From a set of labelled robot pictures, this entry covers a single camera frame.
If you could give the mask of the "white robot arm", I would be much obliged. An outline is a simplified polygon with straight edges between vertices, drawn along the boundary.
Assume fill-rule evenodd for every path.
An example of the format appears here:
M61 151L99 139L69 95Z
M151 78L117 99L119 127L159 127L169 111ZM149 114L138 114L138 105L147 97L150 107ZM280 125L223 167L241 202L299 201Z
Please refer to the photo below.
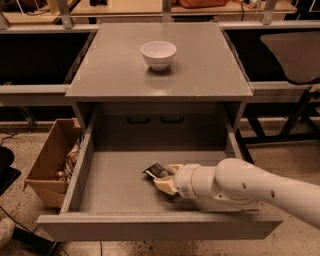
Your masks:
M320 228L319 185L278 176L241 159L226 158L215 166L170 165L153 182L160 191L187 199L239 207L263 201Z

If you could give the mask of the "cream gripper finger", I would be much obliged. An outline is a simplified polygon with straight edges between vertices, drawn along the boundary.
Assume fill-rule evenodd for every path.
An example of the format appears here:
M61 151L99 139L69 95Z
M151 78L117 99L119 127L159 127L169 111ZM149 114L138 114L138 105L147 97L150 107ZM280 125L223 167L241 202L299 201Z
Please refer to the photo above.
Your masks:
M165 166L165 169L171 175L175 175L182 167L183 167L183 164L168 164Z
M174 179L172 176L166 176L163 178L155 178L153 180L155 186L158 190L169 194L169 195L175 195L178 190L174 184Z

